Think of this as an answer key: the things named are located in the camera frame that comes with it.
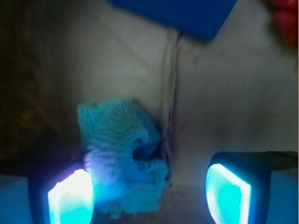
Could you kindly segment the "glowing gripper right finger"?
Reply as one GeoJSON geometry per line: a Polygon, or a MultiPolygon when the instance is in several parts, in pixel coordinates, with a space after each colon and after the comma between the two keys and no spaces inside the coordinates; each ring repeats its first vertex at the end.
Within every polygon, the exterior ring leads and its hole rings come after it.
{"type": "Polygon", "coordinates": [[[299,157],[294,151],[219,152],[205,189],[217,224],[297,224],[299,157]]]}

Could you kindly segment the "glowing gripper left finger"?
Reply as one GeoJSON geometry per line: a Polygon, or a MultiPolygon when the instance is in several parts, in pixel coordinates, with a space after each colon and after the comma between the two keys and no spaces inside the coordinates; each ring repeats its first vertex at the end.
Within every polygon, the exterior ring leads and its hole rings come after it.
{"type": "Polygon", "coordinates": [[[50,164],[28,178],[33,223],[89,224],[94,211],[91,175],[82,163],[50,164]]]}

